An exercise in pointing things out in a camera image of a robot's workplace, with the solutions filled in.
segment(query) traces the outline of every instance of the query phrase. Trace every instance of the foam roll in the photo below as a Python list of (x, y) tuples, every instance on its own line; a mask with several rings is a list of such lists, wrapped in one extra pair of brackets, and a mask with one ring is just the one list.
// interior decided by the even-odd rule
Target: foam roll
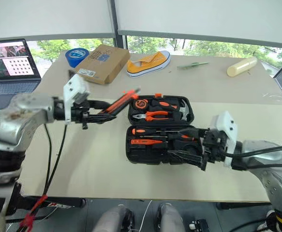
[(230, 66), (227, 69), (228, 76), (234, 77), (240, 73), (252, 68), (257, 64), (258, 59), (256, 57), (250, 57)]
[(84, 48), (74, 48), (65, 53), (65, 57), (72, 68), (75, 68), (88, 55), (89, 51)]

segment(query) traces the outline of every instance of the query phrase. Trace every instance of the orange handled pliers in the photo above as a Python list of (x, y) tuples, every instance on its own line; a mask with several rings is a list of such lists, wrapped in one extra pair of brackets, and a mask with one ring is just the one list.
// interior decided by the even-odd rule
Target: orange handled pliers
[(157, 118), (157, 117), (152, 117), (156, 115), (168, 115), (169, 113), (167, 111), (154, 111), (154, 112), (149, 112), (147, 111), (145, 114), (139, 114), (139, 115), (133, 115), (134, 118), (137, 119), (142, 119), (144, 118), (146, 121), (152, 121), (152, 120), (167, 120), (169, 119), (168, 117), (162, 117), (162, 118)]

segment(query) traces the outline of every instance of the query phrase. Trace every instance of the brown cardboard box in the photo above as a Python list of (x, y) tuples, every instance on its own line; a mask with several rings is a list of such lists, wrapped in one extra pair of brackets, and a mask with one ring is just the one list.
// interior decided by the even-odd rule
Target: brown cardboard box
[(115, 79), (129, 58), (128, 50), (102, 44), (80, 62), (75, 70), (85, 80), (104, 85)]

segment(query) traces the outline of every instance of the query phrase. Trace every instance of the yellow foam tube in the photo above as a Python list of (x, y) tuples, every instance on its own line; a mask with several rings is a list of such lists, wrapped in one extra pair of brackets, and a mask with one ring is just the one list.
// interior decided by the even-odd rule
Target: yellow foam tube
[(239, 75), (242, 72), (247, 71), (248, 69), (254, 67), (257, 64), (258, 59), (256, 57), (250, 57), (246, 58), (239, 63), (236, 63), (232, 66), (230, 66), (227, 69), (228, 76), (234, 77), (236, 75)]

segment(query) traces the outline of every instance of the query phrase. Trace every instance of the laptop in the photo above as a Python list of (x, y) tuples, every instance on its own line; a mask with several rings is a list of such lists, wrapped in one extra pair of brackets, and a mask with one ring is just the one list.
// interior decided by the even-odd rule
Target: laptop
[(31, 93), (41, 77), (25, 39), (0, 41), (0, 109), (17, 93)]

